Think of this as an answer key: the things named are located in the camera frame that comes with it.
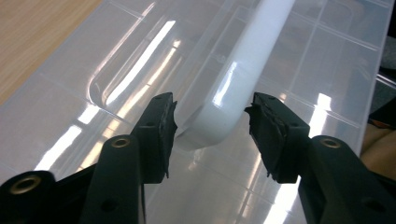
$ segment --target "black plastic part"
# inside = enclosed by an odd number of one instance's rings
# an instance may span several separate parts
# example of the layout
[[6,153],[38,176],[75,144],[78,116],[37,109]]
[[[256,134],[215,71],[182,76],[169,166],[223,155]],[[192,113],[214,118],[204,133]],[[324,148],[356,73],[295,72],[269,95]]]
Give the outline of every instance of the black plastic part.
[[[143,184],[161,183],[168,173],[175,106],[171,92],[154,97],[131,135],[107,140],[97,164],[63,180],[55,182],[45,171],[9,179],[0,188],[0,223],[144,223]],[[10,193],[31,175],[40,177],[39,185]]]
[[9,179],[0,188],[0,223],[36,223],[54,184],[53,174],[47,171]]
[[254,93],[250,135],[255,141],[268,173],[278,183],[295,183],[300,160],[298,150],[308,144],[309,126],[278,99]]
[[384,189],[386,189],[396,201],[396,181],[374,172],[372,172],[372,174],[375,176],[376,180],[378,180],[378,182],[382,185],[382,187],[384,187]]
[[131,132],[140,142],[144,184],[159,184],[165,174],[169,176],[169,157],[177,129],[174,121],[176,104],[172,92],[157,95]]
[[316,136],[299,187],[308,223],[395,223],[396,204],[349,146]]
[[105,142],[80,223],[144,223],[139,143],[132,135]]

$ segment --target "brass screw hole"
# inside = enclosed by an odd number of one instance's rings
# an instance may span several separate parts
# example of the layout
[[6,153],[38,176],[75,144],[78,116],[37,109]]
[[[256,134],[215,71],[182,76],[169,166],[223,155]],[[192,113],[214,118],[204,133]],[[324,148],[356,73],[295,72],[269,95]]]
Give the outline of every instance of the brass screw hole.
[[325,147],[331,147],[331,148],[339,148],[341,146],[339,142],[334,141],[330,138],[321,139],[320,143],[323,144]]
[[32,189],[35,189],[41,182],[41,177],[38,175],[28,175],[20,180],[18,180],[15,184],[12,185],[9,192],[11,194],[23,194]]
[[131,143],[127,138],[119,138],[111,143],[113,147],[126,147]]

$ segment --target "transparent plastic container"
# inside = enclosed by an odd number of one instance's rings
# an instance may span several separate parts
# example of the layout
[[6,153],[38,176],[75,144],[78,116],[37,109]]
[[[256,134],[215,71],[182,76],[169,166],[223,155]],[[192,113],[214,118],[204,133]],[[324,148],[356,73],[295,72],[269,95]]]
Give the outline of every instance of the transparent plastic container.
[[[215,80],[259,2],[104,1],[0,107],[0,182],[71,175],[129,133],[154,95],[180,101],[197,76]],[[296,0],[255,91],[359,154],[392,5]],[[247,114],[217,145],[176,145],[170,178],[146,186],[146,202],[148,223],[305,223],[296,186],[267,177]]]

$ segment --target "wooden table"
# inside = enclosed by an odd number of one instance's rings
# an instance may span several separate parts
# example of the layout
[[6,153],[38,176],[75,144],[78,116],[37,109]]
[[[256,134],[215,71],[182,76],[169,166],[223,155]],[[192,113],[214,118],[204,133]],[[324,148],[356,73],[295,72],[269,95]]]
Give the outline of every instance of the wooden table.
[[0,105],[101,0],[0,0]]

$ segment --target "clear plastic box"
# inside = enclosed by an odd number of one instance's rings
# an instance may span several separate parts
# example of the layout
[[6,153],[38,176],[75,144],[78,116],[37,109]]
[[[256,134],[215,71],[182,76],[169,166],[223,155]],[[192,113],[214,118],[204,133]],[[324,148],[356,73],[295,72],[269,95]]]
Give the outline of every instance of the clear plastic box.
[[[33,169],[60,179],[95,162],[151,97],[180,100],[197,74],[216,74],[258,2],[104,1],[0,107],[0,182]],[[256,91],[284,101],[311,136],[340,138],[359,154],[392,6],[296,0]],[[305,223],[296,195],[266,176],[244,115],[216,146],[174,148],[170,178],[147,186],[148,223]]]

